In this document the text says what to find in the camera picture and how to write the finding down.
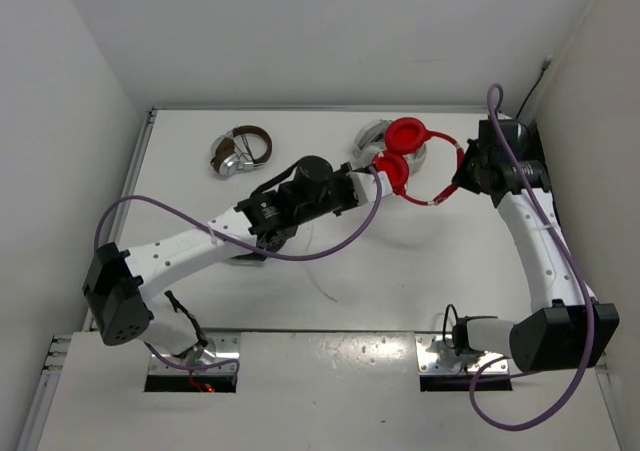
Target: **gray wall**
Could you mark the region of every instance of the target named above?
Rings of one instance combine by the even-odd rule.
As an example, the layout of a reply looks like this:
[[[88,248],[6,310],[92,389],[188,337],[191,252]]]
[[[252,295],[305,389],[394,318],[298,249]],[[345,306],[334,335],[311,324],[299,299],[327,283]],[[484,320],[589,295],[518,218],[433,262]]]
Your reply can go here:
[[[102,209],[141,119],[69,0],[0,0],[0,450],[51,335],[79,329]]]
[[[513,109],[588,0],[72,0],[136,104]]]
[[[567,240],[598,297],[620,313],[607,363],[629,450],[640,449],[638,17],[639,0],[596,0],[538,111]]]

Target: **brown headband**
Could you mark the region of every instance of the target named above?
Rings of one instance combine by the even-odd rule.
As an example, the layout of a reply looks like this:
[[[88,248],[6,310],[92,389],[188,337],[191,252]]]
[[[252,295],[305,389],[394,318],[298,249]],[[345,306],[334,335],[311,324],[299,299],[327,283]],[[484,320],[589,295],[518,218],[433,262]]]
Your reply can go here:
[[[233,138],[223,138],[216,148],[213,159],[211,160],[211,166],[213,166],[213,169],[215,169],[216,172],[220,171],[220,166],[222,165],[224,160],[236,152],[236,143],[234,139],[243,135],[252,134],[254,136],[258,136],[267,145],[267,150],[262,156],[260,156],[259,158],[255,158],[253,160],[253,164],[264,164],[271,157],[271,152],[273,151],[273,142],[271,141],[271,136],[269,136],[269,133],[267,133],[264,129],[248,124],[234,128],[231,133]]]

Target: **white table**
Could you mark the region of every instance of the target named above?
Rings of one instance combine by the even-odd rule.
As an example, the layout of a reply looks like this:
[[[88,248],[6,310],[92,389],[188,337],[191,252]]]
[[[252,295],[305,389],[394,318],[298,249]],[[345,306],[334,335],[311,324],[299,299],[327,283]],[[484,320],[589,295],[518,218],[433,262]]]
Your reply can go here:
[[[298,157],[316,154],[337,167],[351,159],[353,137],[363,124],[403,115],[461,143],[476,136],[483,118],[161,110],[130,191],[204,221]],[[269,131],[273,157],[260,171],[219,179],[208,165],[210,144],[241,124]],[[410,180],[411,193],[432,198],[454,167],[453,148],[430,142],[424,167]],[[350,234],[367,212],[356,209],[302,226],[283,252],[325,249]],[[136,203],[119,245],[144,244],[185,228],[177,218]],[[529,313],[521,263],[486,196],[459,191],[445,205],[426,209],[387,198],[365,234],[337,255],[303,264],[268,260],[257,268],[219,264],[172,289],[205,327],[262,331],[242,335],[237,393],[142,393],[148,353],[140,343],[106,348],[95,333],[80,333],[39,449],[618,449],[593,372],[555,419],[525,433],[489,427],[474,415],[465,393],[420,393],[410,332],[440,328],[447,303],[462,314],[520,320]],[[386,344],[373,331],[383,331]],[[362,343],[373,342],[379,348],[363,356]],[[495,417],[524,420],[557,399],[570,375],[525,378],[514,383],[513,393],[483,393],[481,403]]]

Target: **red ear cup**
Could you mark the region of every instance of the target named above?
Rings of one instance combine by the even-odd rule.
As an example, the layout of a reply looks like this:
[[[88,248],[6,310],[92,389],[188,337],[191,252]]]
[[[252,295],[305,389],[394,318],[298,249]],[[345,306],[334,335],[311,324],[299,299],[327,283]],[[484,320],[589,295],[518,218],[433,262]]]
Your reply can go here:
[[[409,163],[403,156],[383,151],[373,158],[373,164],[378,171],[387,173],[394,193],[404,193],[409,180]]]
[[[416,118],[396,119],[384,135],[387,149],[394,154],[415,153],[430,138],[429,130]]]

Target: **white headphones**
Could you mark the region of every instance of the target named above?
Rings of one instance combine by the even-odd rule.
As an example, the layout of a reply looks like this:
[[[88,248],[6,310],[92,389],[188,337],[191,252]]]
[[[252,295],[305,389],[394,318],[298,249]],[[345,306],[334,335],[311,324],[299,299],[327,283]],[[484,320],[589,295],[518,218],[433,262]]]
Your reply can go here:
[[[360,166],[369,166],[375,156],[387,149],[384,144],[384,135],[392,122],[391,120],[376,119],[360,130],[353,146],[353,155]],[[426,157],[427,143],[420,146],[415,153],[406,155],[409,172],[413,174],[418,171]]]

